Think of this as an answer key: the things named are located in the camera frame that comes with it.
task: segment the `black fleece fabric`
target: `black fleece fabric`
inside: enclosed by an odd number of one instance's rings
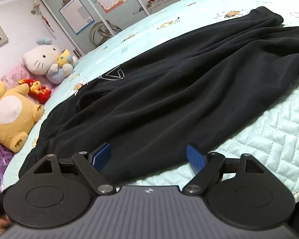
[[[208,152],[272,104],[299,75],[299,27],[265,7],[165,42],[84,85],[49,114],[22,176],[44,155],[69,158],[103,142],[118,184]]]

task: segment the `yellow duck plush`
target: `yellow duck plush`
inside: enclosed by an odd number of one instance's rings
[[[25,97],[29,86],[24,83],[7,90],[0,81],[0,143],[12,152],[19,152],[34,124],[44,113],[40,104]]]

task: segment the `mattress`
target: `mattress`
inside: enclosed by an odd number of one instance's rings
[[[280,14],[284,26],[299,26],[299,0],[182,0],[139,21],[88,53],[45,104],[45,114],[30,132],[25,146],[8,165],[2,187],[18,181],[20,167],[36,146],[40,126],[49,112],[76,94],[82,85],[105,73],[111,79],[115,76],[119,79],[122,73],[116,68],[121,63],[186,32],[244,16],[259,6]],[[299,201],[299,78],[270,109],[215,150],[232,158],[240,157],[242,153],[252,154]],[[193,176],[193,170],[185,164],[130,184],[177,184],[182,188]]]

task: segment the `quilted bedspread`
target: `quilted bedspread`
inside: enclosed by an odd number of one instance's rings
[[[87,54],[45,104],[45,114],[8,165],[3,187],[18,181],[23,161],[36,146],[42,121],[82,85],[165,41],[206,25],[244,16],[259,6],[280,14],[284,26],[299,26],[299,0],[182,0],[139,21]],[[299,78],[271,108],[215,150],[231,158],[238,158],[243,153],[252,154],[299,201]],[[162,171],[131,184],[177,184],[182,188],[194,176],[188,164]]]

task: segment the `stuffed animal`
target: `stuffed animal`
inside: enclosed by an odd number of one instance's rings
[[[65,49],[58,56],[56,63],[50,67],[47,76],[53,76],[54,80],[60,83],[73,71],[76,64],[77,57],[72,56],[69,50]]]
[[[51,96],[51,91],[46,86],[41,86],[40,81],[34,79],[21,79],[18,81],[19,84],[26,83],[29,88],[29,94],[37,99],[37,101],[41,104],[46,103],[46,101]]]
[[[39,38],[37,44],[37,47],[26,52],[22,57],[27,69],[33,74],[45,75],[51,83],[61,83],[72,72],[73,66],[69,64],[58,68],[57,60],[61,58],[63,52],[52,45],[51,39]]]
[[[12,152],[19,152],[25,144],[34,124],[44,113],[41,104],[25,97],[27,84],[7,90],[0,81],[0,143]]]

